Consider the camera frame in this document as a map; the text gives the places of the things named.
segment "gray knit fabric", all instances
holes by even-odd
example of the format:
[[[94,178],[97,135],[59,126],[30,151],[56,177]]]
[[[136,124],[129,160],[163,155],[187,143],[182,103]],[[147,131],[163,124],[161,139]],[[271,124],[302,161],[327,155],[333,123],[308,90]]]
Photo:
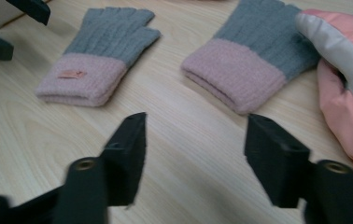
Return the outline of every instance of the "gray knit fabric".
[[[146,9],[91,8],[87,11],[67,53],[85,53],[123,61],[127,68],[160,36],[146,25],[154,17]]]
[[[314,46],[295,28],[300,11],[278,0],[241,0],[214,38],[249,47],[291,80],[319,60]]]

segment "wood grain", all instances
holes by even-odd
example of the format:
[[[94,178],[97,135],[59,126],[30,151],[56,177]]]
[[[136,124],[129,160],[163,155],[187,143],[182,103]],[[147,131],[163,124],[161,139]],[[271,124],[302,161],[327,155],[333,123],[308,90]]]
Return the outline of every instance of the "wood grain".
[[[353,1],[289,0],[353,13]],[[148,113],[148,155],[135,206],[109,209],[113,223],[302,223],[301,209],[270,205],[243,156],[247,117],[183,76],[182,61],[227,20],[236,0],[53,0],[48,26],[23,16],[0,29],[15,47],[0,62],[0,194],[13,205],[64,182],[67,165],[97,156],[127,116]],[[90,7],[152,10],[162,37],[102,107],[46,104],[34,91]],[[316,71],[291,81],[256,113],[313,150],[311,160],[353,167],[318,108]]]

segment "glove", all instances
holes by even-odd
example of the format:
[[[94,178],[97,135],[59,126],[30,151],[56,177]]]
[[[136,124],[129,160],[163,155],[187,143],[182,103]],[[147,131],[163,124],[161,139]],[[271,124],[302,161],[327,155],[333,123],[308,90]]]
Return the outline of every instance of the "glove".
[[[320,109],[353,160],[353,15],[308,9],[296,17],[296,25],[323,57],[318,64]]]
[[[295,29],[300,11],[278,0],[241,0],[181,68],[236,113],[252,112],[318,63],[317,51]]]
[[[106,103],[123,75],[160,36],[146,27],[146,9],[89,9],[64,55],[36,89],[46,102],[99,106]]]
[[[353,160],[353,93],[345,88],[338,73],[325,60],[319,62],[319,106],[328,126]]]

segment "pink label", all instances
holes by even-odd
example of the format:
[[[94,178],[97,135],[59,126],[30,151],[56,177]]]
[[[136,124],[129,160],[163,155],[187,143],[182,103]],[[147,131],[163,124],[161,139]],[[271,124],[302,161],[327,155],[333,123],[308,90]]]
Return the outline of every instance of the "pink label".
[[[58,77],[60,78],[81,78],[87,73],[80,70],[64,70]]]

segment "pink cuff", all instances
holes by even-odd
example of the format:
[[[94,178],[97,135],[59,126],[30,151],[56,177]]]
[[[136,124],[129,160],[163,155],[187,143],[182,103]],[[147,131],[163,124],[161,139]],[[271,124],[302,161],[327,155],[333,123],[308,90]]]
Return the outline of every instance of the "pink cuff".
[[[280,70],[245,46],[212,39],[183,63],[187,77],[238,114],[256,110],[286,83]]]
[[[126,72],[120,60],[88,54],[65,54],[36,89],[46,102],[99,106],[106,103]]]
[[[344,89],[336,72],[325,60],[319,62],[319,104],[328,126],[353,159],[353,94]]]

